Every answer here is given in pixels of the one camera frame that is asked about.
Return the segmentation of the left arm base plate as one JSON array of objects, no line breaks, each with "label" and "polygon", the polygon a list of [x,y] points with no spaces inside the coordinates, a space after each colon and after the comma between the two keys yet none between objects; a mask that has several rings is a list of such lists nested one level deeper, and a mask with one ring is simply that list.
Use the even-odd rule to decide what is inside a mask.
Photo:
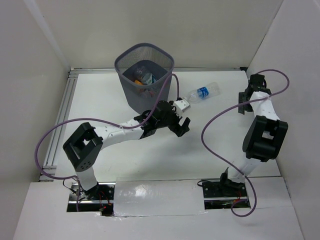
[{"label": "left arm base plate", "polygon": [[68,189],[67,213],[97,212],[101,216],[111,217],[114,215],[115,182],[99,182],[93,190],[85,192],[77,182],[62,185]]}]

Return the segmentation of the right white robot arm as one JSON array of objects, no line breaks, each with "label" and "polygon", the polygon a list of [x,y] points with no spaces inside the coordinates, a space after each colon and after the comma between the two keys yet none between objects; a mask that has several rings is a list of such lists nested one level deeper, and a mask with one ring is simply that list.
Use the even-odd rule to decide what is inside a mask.
[{"label": "right white robot arm", "polygon": [[262,74],[251,75],[247,88],[238,94],[240,104],[253,101],[239,106],[238,112],[252,112],[254,120],[243,140],[244,156],[233,163],[237,169],[229,167],[220,176],[218,190],[223,196],[241,190],[246,176],[259,165],[276,159],[280,152],[289,125],[276,114],[271,94]]}]

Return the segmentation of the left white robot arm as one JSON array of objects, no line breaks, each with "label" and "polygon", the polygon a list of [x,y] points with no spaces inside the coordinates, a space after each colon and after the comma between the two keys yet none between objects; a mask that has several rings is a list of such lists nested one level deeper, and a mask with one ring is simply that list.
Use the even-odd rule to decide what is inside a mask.
[{"label": "left white robot arm", "polygon": [[82,123],[62,147],[75,170],[81,194],[93,200],[101,191],[93,169],[101,150],[124,141],[150,137],[162,128],[168,128],[181,137],[190,130],[189,118],[179,124],[183,113],[190,107],[190,103],[182,98],[169,102],[161,100],[154,111],[146,110],[119,126],[109,123],[103,127],[94,127],[89,122]]}]

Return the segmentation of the crushed bottle green label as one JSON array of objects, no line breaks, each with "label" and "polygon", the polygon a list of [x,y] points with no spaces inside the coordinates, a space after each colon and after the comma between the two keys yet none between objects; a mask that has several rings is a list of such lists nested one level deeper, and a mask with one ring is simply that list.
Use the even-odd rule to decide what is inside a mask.
[{"label": "crushed bottle green label", "polygon": [[149,86],[157,81],[157,78],[145,66],[137,67],[133,72],[134,77],[143,85]]}]

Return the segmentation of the orange juice bottle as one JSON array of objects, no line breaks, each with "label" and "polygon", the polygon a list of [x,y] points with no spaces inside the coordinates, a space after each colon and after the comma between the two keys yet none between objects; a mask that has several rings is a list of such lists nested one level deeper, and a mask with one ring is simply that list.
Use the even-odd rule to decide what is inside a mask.
[{"label": "orange juice bottle", "polygon": [[139,80],[137,80],[137,79],[134,81],[134,83],[137,84],[137,85],[140,85],[140,86],[143,86],[143,85],[144,85],[141,81],[139,81]]}]

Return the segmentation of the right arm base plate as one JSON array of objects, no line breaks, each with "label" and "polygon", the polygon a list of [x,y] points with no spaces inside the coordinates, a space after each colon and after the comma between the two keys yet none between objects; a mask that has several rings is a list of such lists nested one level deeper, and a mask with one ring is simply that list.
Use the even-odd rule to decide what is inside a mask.
[{"label": "right arm base plate", "polygon": [[205,210],[250,208],[248,193],[244,183],[236,187],[222,184],[219,180],[200,180],[197,186],[202,188]]}]

